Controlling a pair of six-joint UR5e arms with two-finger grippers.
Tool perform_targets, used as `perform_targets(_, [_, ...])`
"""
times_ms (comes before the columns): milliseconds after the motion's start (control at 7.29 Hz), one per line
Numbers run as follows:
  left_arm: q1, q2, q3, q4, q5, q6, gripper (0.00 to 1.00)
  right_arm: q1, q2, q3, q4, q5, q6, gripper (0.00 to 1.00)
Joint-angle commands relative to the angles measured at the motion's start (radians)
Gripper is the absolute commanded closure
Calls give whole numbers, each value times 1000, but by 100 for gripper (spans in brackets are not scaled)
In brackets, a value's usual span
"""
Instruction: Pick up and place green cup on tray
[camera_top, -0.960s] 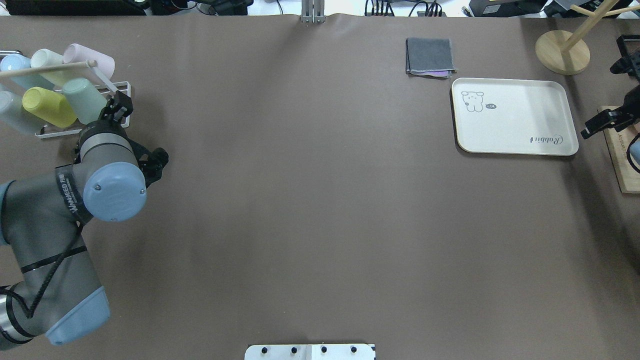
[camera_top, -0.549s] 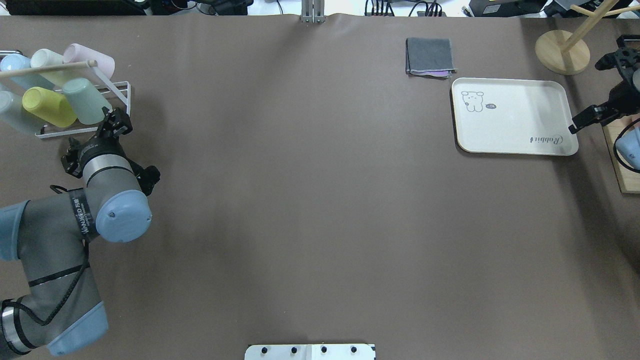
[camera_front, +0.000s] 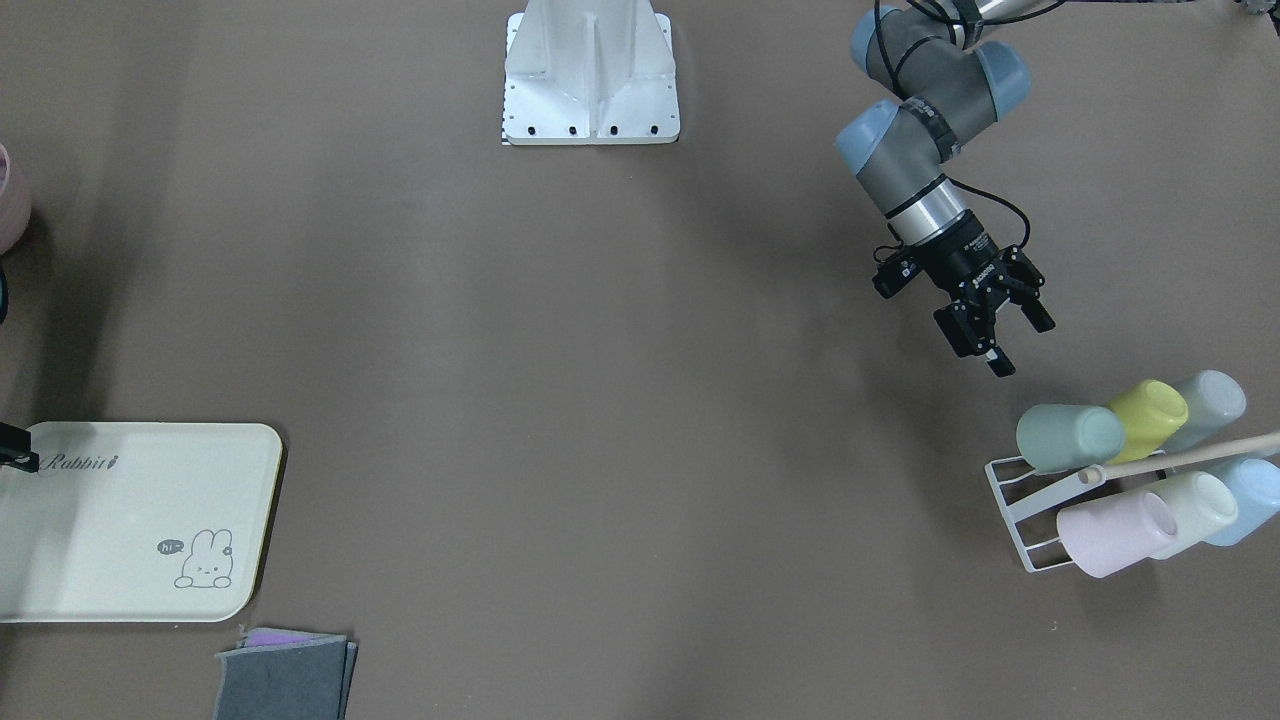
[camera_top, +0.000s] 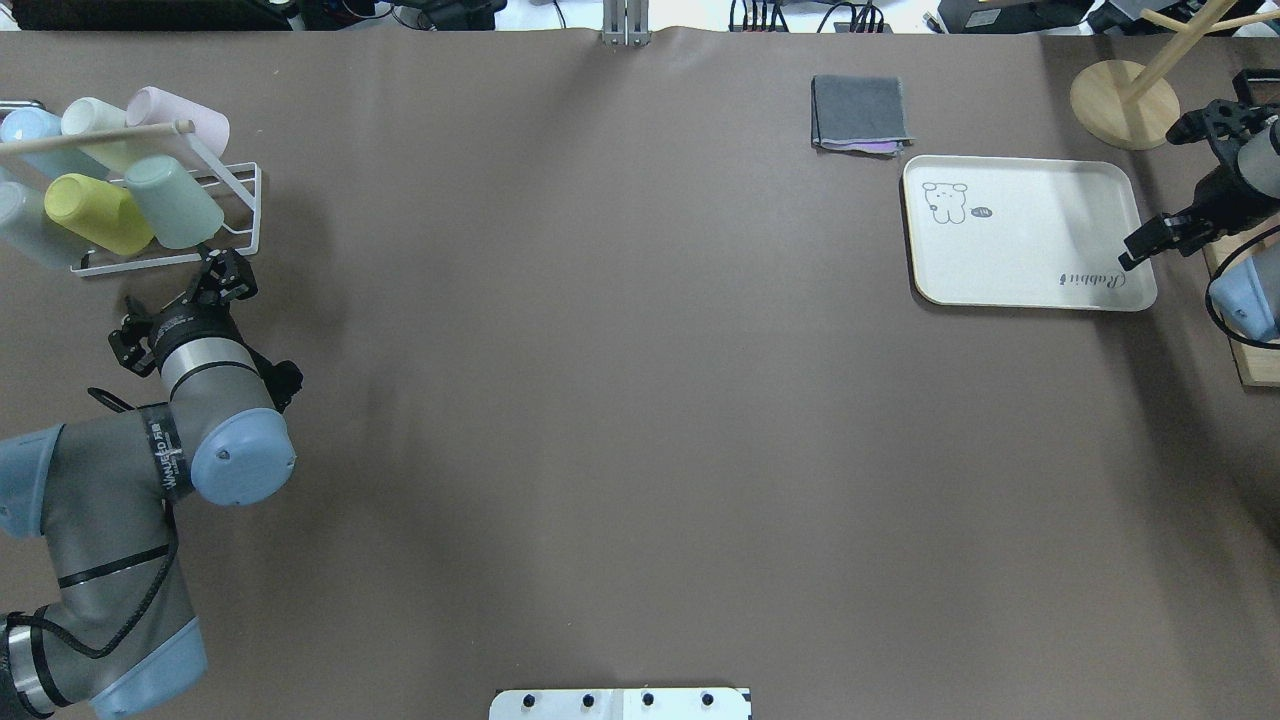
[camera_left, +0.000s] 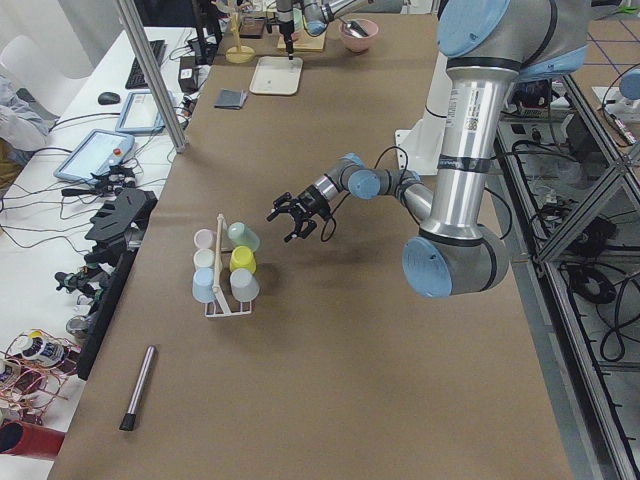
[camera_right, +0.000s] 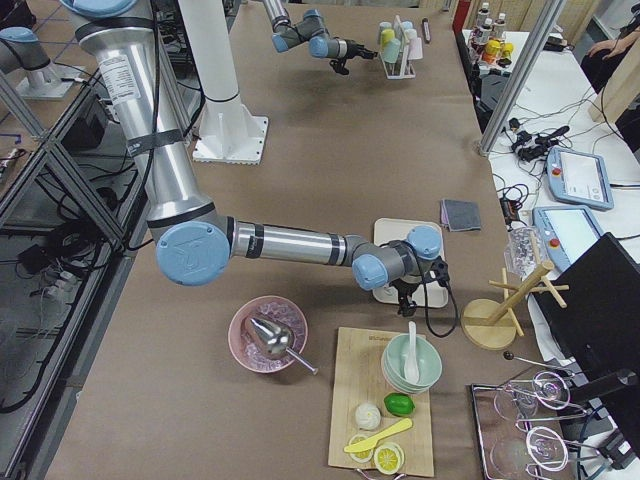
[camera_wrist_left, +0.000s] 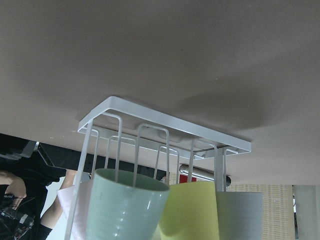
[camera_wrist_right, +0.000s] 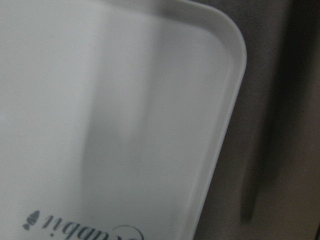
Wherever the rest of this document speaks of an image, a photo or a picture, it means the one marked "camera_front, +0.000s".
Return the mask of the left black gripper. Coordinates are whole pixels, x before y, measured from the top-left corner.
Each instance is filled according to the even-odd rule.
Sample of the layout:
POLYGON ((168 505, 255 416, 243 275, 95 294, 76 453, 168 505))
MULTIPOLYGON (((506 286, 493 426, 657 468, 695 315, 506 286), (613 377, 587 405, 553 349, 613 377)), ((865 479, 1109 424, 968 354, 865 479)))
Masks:
MULTIPOLYGON (((982 357, 996 377, 1010 377, 1015 365, 995 337, 997 309, 988 302, 963 300, 977 277, 998 259, 998 246, 973 211, 964 211, 945 229, 908 247, 913 261, 933 284, 948 295, 948 304, 933 319, 957 357, 982 357)), ((1004 286, 1037 333, 1056 328, 1041 300, 1044 275, 1023 249, 1004 250, 1004 286)))

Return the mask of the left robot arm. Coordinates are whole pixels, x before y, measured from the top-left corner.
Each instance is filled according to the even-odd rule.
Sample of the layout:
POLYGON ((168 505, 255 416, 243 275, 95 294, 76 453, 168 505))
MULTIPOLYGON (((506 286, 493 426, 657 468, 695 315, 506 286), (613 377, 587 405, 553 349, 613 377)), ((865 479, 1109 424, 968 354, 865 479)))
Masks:
POLYGON ((980 357, 1007 377, 996 340, 998 311, 1021 309, 1034 331, 1055 327, 1044 277, 1025 242, 1000 246, 968 206, 969 184, 945 164, 1006 119, 1030 92, 1018 51, 989 40, 1001 26, 1050 12, 1051 1, 876 4, 850 40, 855 64, 891 92, 847 124, 835 146, 883 215, 893 242, 876 250, 876 291, 890 299, 927 275, 948 301, 934 322, 959 357, 980 357))

